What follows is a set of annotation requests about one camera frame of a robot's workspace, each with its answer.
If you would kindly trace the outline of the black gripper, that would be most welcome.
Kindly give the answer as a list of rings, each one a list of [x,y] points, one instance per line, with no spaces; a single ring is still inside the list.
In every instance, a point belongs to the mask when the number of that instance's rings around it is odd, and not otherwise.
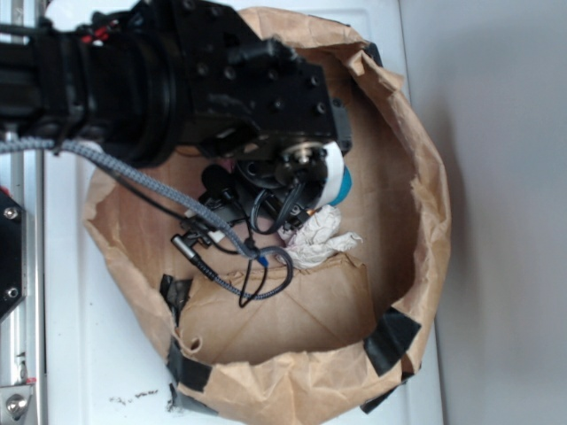
[[[234,160],[250,193],[249,218],[267,213],[272,229],[297,226],[334,201],[352,132],[323,69],[280,40],[257,36],[227,5],[171,7],[189,91],[183,143]]]

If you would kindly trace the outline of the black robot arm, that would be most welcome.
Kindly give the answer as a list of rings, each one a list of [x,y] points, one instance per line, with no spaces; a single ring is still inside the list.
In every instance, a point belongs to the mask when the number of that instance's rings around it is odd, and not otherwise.
[[[1,125],[21,137],[90,140],[135,167],[190,146],[285,214],[339,196],[352,139],[323,69],[227,5],[141,1],[73,31],[1,30],[25,38],[1,46]]]

